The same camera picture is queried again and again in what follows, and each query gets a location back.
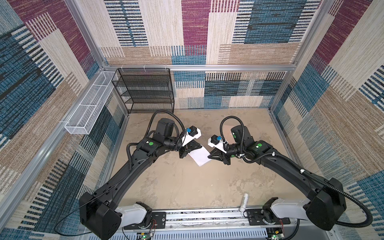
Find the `pink red letter card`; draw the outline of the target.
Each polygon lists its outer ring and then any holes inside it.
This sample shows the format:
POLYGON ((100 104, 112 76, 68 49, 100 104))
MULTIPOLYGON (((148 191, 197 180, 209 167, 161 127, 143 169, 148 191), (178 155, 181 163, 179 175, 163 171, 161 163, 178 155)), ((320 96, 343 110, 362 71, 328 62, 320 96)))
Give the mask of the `pink red letter card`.
POLYGON ((205 147, 201 147, 197 150, 193 150, 188 155, 196 162, 196 164, 201 167, 204 164, 208 163, 211 159, 208 158, 210 153, 205 147))

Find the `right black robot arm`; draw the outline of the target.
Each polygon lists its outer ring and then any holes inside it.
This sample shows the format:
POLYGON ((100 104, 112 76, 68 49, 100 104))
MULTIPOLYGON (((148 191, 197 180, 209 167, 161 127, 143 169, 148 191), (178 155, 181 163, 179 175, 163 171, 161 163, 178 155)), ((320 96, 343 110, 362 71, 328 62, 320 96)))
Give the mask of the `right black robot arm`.
POLYGON ((343 185, 332 178, 327 180, 300 167, 280 154, 265 141, 255 141, 248 128, 241 125, 231 129, 234 144, 227 144, 221 136, 213 135, 208 145, 213 148, 209 159, 230 165, 231 158, 245 157, 246 163, 256 163, 277 173, 304 195, 304 200, 288 201, 278 197, 269 199, 260 210, 265 224, 272 225, 279 219, 295 218, 312 222, 329 231, 346 210, 343 185))

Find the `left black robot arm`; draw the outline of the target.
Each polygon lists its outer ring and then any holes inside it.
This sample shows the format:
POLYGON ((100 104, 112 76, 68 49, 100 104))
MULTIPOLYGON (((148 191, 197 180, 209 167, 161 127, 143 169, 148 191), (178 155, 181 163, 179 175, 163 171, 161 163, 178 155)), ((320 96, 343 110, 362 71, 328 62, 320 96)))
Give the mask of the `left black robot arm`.
POLYGON ((152 208, 137 202, 131 206, 119 207, 123 196, 137 178, 160 156, 167 152, 179 152, 184 158, 194 150, 202 148, 196 140, 201 130, 191 126, 181 136, 172 135, 174 121, 167 118, 159 120, 156 130, 136 145, 127 163, 93 194, 84 193, 79 199, 80 222, 102 240, 110 239, 118 230, 135 225, 149 227, 153 221, 152 208))

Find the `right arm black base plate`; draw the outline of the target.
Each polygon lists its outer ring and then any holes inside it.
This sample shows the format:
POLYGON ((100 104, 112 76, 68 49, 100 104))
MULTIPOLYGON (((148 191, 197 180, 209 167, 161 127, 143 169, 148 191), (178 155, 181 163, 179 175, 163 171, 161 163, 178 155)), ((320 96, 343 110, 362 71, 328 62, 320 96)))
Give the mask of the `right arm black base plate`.
POLYGON ((289 218, 279 219, 271 211, 263 209, 247 209, 243 216, 249 221, 250 226, 289 225, 289 218))

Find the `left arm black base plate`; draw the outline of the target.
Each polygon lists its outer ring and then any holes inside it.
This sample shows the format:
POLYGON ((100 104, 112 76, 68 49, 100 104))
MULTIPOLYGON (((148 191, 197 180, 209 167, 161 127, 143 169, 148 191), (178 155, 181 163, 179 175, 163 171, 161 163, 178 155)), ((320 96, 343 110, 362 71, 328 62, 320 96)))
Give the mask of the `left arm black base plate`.
POLYGON ((124 230, 149 230, 149 229, 164 229, 166 227, 167 213, 152 212, 144 218, 142 223, 124 226, 124 230))

